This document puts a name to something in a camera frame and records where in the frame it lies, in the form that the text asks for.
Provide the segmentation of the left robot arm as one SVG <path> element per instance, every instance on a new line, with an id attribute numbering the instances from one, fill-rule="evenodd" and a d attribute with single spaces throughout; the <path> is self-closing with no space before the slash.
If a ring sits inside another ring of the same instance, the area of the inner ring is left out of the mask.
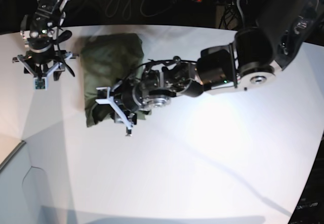
<path id="1" fill-rule="evenodd" d="M 204 49 L 197 61 L 174 57 L 141 64 L 111 87 L 97 89 L 96 102 L 109 105 L 114 122 L 130 136 L 139 112 L 168 105 L 172 98 L 204 92 L 245 91 L 271 82 L 295 59 L 302 43 L 323 18 L 323 0 L 270 0 L 234 41 Z"/>

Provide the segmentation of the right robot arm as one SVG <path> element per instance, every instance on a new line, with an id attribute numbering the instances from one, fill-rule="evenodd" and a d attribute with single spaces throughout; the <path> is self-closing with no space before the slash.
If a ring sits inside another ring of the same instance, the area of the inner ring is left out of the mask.
<path id="1" fill-rule="evenodd" d="M 49 76 L 58 81 L 60 75 L 68 70 L 75 76 L 67 61 L 77 54 L 60 48 L 60 44 L 71 38 L 72 32 L 61 32 L 66 18 L 64 8 L 70 0 L 37 0 L 33 15 L 26 15 L 21 22 L 20 35 L 26 48 L 25 55 L 17 55 L 14 63 L 24 66 L 24 73 L 33 78 L 36 89 L 45 89 Z"/>

